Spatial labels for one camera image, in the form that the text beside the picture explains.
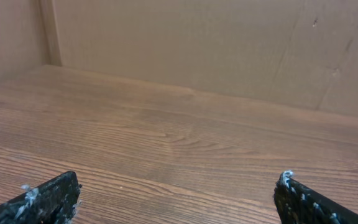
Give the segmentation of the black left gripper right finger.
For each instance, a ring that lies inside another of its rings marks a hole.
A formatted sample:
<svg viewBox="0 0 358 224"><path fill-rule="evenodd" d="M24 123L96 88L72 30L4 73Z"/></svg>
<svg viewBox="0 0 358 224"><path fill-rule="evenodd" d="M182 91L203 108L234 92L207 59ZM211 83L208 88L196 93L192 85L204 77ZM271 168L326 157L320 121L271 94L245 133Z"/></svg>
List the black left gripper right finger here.
<svg viewBox="0 0 358 224"><path fill-rule="evenodd" d="M273 201L282 224L358 224L358 214L293 179L280 174Z"/></svg>

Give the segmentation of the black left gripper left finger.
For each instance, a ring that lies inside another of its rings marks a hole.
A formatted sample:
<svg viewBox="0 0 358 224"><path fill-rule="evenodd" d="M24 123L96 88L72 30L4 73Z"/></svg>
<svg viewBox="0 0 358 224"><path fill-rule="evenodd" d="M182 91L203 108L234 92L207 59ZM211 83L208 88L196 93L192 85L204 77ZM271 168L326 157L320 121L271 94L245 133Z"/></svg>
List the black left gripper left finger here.
<svg viewBox="0 0 358 224"><path fill-rule="evenodd" d="M0 204L0 224L71 223L81 204L81 185L76 173L64 172L47 182L29 187L25 192Z"/></svg>

